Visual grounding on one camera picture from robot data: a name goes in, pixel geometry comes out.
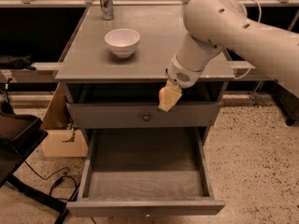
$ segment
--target drawer knob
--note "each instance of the drawer knob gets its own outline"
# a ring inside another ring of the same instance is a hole
[[[143,116],[143,120],[144,121],[150,121],[150,116],[148,113],[145,113],[144,116]]]

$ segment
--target open drawer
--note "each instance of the open drawer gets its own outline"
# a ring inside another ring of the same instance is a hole
[[[216,215],[196,128],[93,130],[76,217]]]

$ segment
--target gray tabletop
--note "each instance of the gray tabletop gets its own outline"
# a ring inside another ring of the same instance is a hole
[[[114,6],[115,19],[105,21],[100,7],[90,7],[56,75],[62,82],[134,82],[166,80],[165,68],[187,33],[182,19],[184,6]],[[136,52],[121,59],[104,40],[117,28],[131,28],[140,35]],[[223,54],[206,67],[202,78],[232,79]]]

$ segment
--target cardboard box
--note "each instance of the cardboard box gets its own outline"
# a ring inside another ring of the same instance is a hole
[[[48,136],[42,142],[45,157],[86,157],[88,146],[81,130],[67,129],[69,118],[64,91],[59,84],[43,118],[42,128]]]

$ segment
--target can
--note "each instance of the can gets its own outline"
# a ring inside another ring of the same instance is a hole
[[[103,18],[105,20],[114,19],[113,14],[113,1],[112,0],[100,0],[101,8],[103,12]]]

